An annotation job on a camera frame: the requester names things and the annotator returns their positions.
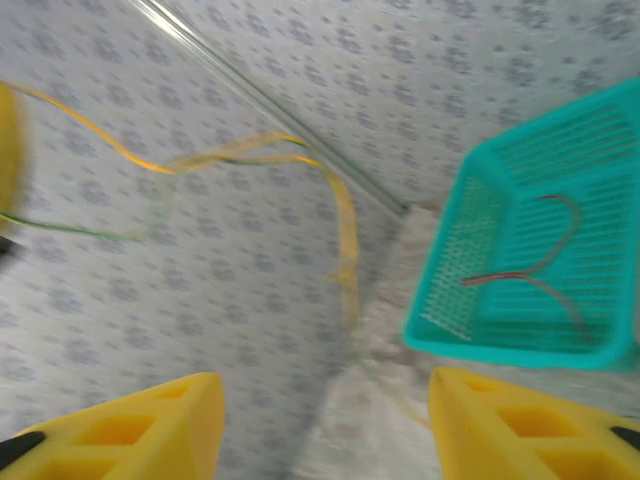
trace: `green wire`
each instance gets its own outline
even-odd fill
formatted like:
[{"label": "green wire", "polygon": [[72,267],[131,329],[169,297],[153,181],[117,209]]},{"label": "green wire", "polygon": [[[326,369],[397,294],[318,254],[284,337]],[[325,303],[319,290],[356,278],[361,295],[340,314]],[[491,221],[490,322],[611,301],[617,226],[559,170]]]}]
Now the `green wire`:
[{"label": "green wire", "polygon": [[[293,143],[296,145],[304,146],[303,143],[299,143],[292,140],[284,140],[285,142]],[[167,166],[177,166],[177,169],[182,170],[183,173],[188,173],[190,170],[195,170],[200,163],[213,163],[217,161],[219,163],[228,163],[233,165],[255,165],[265,166],[264,162],[261,162],[259,158],[234,158],[224,155],[215,154],[190,154],[181,157],[177,157],[170,161]],[[11,214],[0,210],[0,219],[22,225],[26,227],[39,228],[41,230],[49,230],[54,232],[71,233],[75,235],[86,235],[97,238],[107,238],[110,240],[143,240],[152,237],[160,229],[162,229],[169,222],[171,218],[171,206],[172,200],[175,194],[178,177],[180,175],[162,175],[163,181],[156,181],[153,191],[156,193],[151,200],[151,204],[147,211],[147,215],[144,220],[144,227],[141,231],[129,232],[129,233],[117,233],[109,230],[93,230],[86,227],[67,225],[62,223],[50,223],[41,222],[37,220],[29,220],[27,218],[20,217],[18,215]]]}]

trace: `red wire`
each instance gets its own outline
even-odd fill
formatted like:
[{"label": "red wire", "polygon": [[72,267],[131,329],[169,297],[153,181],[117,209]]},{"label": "red wire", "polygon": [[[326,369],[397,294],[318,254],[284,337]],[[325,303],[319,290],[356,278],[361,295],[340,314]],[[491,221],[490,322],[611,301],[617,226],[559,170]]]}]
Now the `red wire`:
[{"label": "red wire", "polygon": [[484,273],[482,275],[472,275],[470,277],[463,278],[460,281],[460,285],[465,287],[471,287],[476,285],[486,285],[487,283],[497,282],[499,280],[523,280],[532,285],[535,285],[548,295],[554,297],[558,303],[560,303],[569,313],[569,318],[576,324],[576,328],[580,331],[581,335],[586,342],[590,341],[589,329],[580,310],[565,294],[555,289],[551,285],[537,278],[533,278],[530,275],[539,272],[543,268],[547,267],[553,262],[560,252],[569,244],[573,236],[580,228],[582,222],[582,213],[580,207],[576,202],[564,195],[544,195],[541,199],[555,199],[563,202],[569,211],[571,212],[571,225],[564,233],[564,235],[558,240],[547,254],[540,259],[539,262],[525,270],[516,270],[511,272],[496,272],[496,273]]}]

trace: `yellow robot part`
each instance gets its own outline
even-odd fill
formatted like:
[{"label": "yellow robot part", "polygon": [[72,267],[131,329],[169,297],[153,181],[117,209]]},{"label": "yellow robot part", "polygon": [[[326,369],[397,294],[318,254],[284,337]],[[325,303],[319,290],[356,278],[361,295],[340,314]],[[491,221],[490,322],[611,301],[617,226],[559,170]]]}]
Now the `yellow robot part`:
[{"label": "yellow robot part", "polygon": [[0,480],[210,480],[224,417],[220,377],[189,375],[28,428]]},{"label": "yellow robot part", "polygon": [[445,480],[640,480],[640,425],[439,367],[429,413]]},{"label": "yellow robot part", "polygon": [[[26,154],[17,95],[0,82],[0,211],[11,213],[20,191]],[[7,220],[0,218],[0,234]]]}]

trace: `yellow wire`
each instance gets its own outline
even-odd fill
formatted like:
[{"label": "yellow wire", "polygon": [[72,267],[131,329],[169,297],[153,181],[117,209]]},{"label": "yellow wire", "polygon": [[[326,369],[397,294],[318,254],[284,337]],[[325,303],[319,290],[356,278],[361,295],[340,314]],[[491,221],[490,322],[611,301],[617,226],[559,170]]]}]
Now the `yellow wire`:
[{"label": "yellow wire", "polygon": [[[327,183],[331,187],[331,190],[333,191],[336,199],[336,207],[338,211],[338,230],[340,236],[340,260],[339,268],[334,274],[332,274],[332,278],[337,281],[342,287],[343,320],[345,328],[347,329],[348,338],[351,341],[351,348],[353,349],[359,365],[369,376],[369,378],[374,381],[387,395],[389,395],[394,400],[396,405],[409,418],[427,429],[431,428],[431,424],[429,423],[429,421],[420,416],[413,405],[411,405],[411,403],[409,403],[404,398],[400,391],[389,381],[383,378],[368,361],[360,322],[360,293],[357,272],[358,256],[360,250],[358,245],[356,212],[353,200],[351,199],[351,194],[349,193],[349,189],[347,188],[342,178],[340,178],[340,176],[335,174],[330,168],[323,165],[322,163],[301,155],[273,155],[253,158],[237,157],[237,155],[240,153],[255,150],[256,148],[260,148],[280,141],[286,141],[306,147],[307,144],[306,142],[304,142],[304,140],[284,133],[265,132],[245,138],[243,140],[230,142],[209,152],[201,152],[185,157],[180,157],[170,162],[167,166],[163,166],[148,162],[137,157],[113,136],[105,132],[102,128],[98,127],[93,122],[86,119],[73,109],[67,107],[63,103],[60,103],[55,98],[32,88],[23,87],[8,82],[1,83],[4,83],[9,88],[12,88],[18,92],[22,92],[26,95],[39,98],[61,109],[63,112],[67,113],[72,118],[96,133],[124,158],[135,163],[136,165],[139,165],[148,170],[152,170],[154,172],[174,175],[179,173],[193,172],[205,168],[209,165],[215,165],[216,163],[233,163],[245,165],[306,163],[307,165],[311,165],[320,170],[322,175],[326,178]],[[23,223],[8,216],[0,215],[0,217],[3,217],[14,223]]]}]

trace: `cable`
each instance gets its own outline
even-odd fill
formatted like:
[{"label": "cable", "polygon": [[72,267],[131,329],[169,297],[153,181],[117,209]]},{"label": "cable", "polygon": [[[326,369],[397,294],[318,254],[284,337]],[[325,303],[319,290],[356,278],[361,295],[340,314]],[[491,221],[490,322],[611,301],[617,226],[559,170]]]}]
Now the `cable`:
[{"label": "cable", "polygon": [[[175,191],[174,179],[178,176],[178,174],[193,172],[208,166],[213,166],[217,163],[228,163],[235,165],[273,165],[282,163],[304,163],[317,168],[327,180],[327,183],[331,187],[331,190],[336,199],[336,208],[338,211],[338,231],[340,236],[340,254],[338,269],[334,273],[332,273],[330,277],[334,281],[338,282],[342,287],[343,321],[348,334],[347,337],[349,339],[349,347],[352,350],[352,353],[355,356],[356,360],[358,361],[358,364],[361,366],[367,376],[374,383],[376,383],[382,391],[390,396],[390,398],[396,403],[400,410],[402,410],[409,418],[414,420],[422,427],[425,427],[427,429],[431,428],[429,421],[425,418],[422,418],[416,411],[416,409],[404,398],[402,393],[389,381],[384,379],[367,360],[367,352],[362,332],[362,325],[360,322],[360,294],[357,272],[360,250],[358,243],[357,219],[351,194],[349,193],[349,189],[347,188],[342,178],[340,178],[340,176],[334,173],[330,168],[318,162],[317,160],[313,160],[312,158],[302,155],[271,155],[247,158],[237,156],[240,153],[255,150],[256,148],[282,141],[293,143],[308,149],[308,146],[306,142],[304,142],[304,140],[279,132],[260,133],[239,141],[227,143],[222,147],[209,152],[201,152],[178,157],[166,165],[158,165],[135,156],[124,145],[118,142],[118,140],[116,140],[106,131],[104,131],[79,113],[75,112],[73,109],[50,97],[49,95],[46,95],[45,93],[32,88],[23,87],[12,83],[0,83],[3,83],[7,87],[15,91],[44,100],[51,105],[61,109],[62,111],[73,117],[75,120],[96,133],[100,138],[111,145],[114,150],[120,153],[127,160],[145,169],[165,174],[168,177],[166,177],[165,175],[163,175],[163,177],[169,178],[169,181],[158,184],[157,190],[159,191],[159,195],[154,195],[147,218],[144,222],[146,228],[140,232],[119,234],[103,230],[89,230],[81,227],[74,227],[71,225],[28,220],[17,215],[13,215],[9,212],[0,211],[0,218],[4,218],[9,222],[18,225],[65,233],[103,237],[115,240],[140,240],[151,235],[159,227],[164,225],[164,223],[166,223],[166,221],[168,220],[170,216],[170,198]],[[157,220],[154,220],[154,214],[156,213],[159,214],[159,218]]]},{"label": "cable", "polygon": [[536,287],[544,291],[547,295],[555,298],[558,303],[560,303],[565,308],[565,310],[567,310],[569,318],[573,320],[576,328],[580,332],[585,342],[590,343],[591,335],[589,333],[589,328],[576,304],[573,303],[564,293],[555,289],[548,283],[531,276],[534,273],[537,273],[543,268],[549,266],[578,232],[580,224],[582,223],[582,212],[580,211],[580,206],[565,195],[544,195],[540,198],[559,200],[567,206],[569,212],[571,213],[571,223],[569,225],[569,228],[565,231],[564,235],[560,237],[560,240],[558,240],[551,247],[551,249],[544,257],[540,259],[540,261],[529,268],[511,272],[483,273],[481,275],[473,275],[463,278],[460,281],[460,285],[464,287],[471,287],[476,285],[486,285],[487,283],[496,282],[499,280],[523,280],[532,285],[535,285]]},{"label": "cable", "polygon": [[333,165],[335,171],[343,172],[347,178],[353,180],[355,186],[382,207],[385,213],[399,219],[407,212],[407,205],[403,201],[387,191],[371,175],[364,172],[353,159],[346,156],[331,142],[327,142],[322,138],[322,135],[318,135],[306,122],[293,114],[287,105],[268,93],[268,89],[264,88],[265,86],[261,85],[261,82],[249,78],[246,72],[240,72],[216,47],[215,42],[209,41],[194,31],[173,15],[170,10],[163,7],[161,2],[155,0],[129,0],[129,2],[161,31],[168,34],[172,40],[177,41],[196,61],[200,62],[219,80],[222,80],[242,97],[250,100],[261,113],[275,121],[278,129],[304,138],[314,153],[326,160],[327,164]]}]

